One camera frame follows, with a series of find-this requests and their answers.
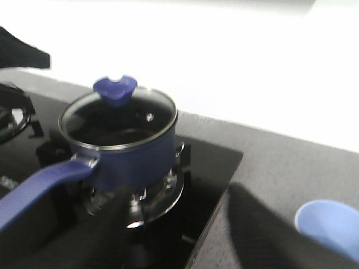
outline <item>black glass cooktop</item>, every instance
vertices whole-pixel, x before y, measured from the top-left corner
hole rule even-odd
[[[67,142],[57,131],[58,116],[67,104],[35,94],[31,94],[30,99],[35,110],[31,121],[36,122],[36,128],[31,128],[29,124],[14,138],[0,144],[0,198],[42,166],[71,156]],[[173,269],[191,267],[188,261],[195,258],[201,238],[206,236],[205,228],[215,215],[219,199],[243,156],[238,151],[177,136],[178,145],[181,142],[185,143],[181,155],[185,186],[178,204],[169,212],[176,217],[171,218],[172,222],[159,221],[162,222],[164,233],[166,229],[174,229],[180,224],[179,240],[166,247],[170,248],[163,251],[166,255],[148,263],[145,257],[138,255],[136,259],[144,260],[134,266]],[[71,186],[57,187],[2,232],[0,267],[33,255],[40,248],[45,248],[53,238],[71,229],[80,218],[81,210],[75,192]],[[126,264],[124,268],[134,268],[131,264]]]

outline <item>white wall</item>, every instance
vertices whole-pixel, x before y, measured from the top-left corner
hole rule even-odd
[[[3,0],[0,25],[51,54],[32,72],[126,73],[181,110],[359,152],[358,1],[306,15],[219,2]]]

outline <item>pot lid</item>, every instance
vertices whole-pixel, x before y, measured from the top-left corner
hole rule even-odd
[[[72,103],[59,120],[63,136],[81,147],[107,151],[142,145],[162,135],[177,119],[169,96],[137,87],[131,77],[103,78],[94,90]]]

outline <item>blue handle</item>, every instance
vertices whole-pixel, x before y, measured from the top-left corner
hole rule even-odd
[[[93,89],[108,102],[118,108],[126,105],[137,87],[137,81],[129,76],[123,76],[119,81],[112,81],[108,77],[95,82]]]
[[[48,166],[30,176],[0,200],[0,232],[45,192],[63,182],[76,182],[89,176],[93,166],[69,160]]]

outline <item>gray countertop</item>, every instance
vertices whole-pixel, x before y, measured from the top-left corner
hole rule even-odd
[[[23,71],[0,71],[0,81],[64,101],[88,92]],[[359,155],[239,124],[181,112],[177,133],[242,151],[244,157],[232,181],[244,184],[256,197],[293,223],[305,202],[327,198],[359,208]],[[227,194],[192,268],[240,268],[229,238]]]

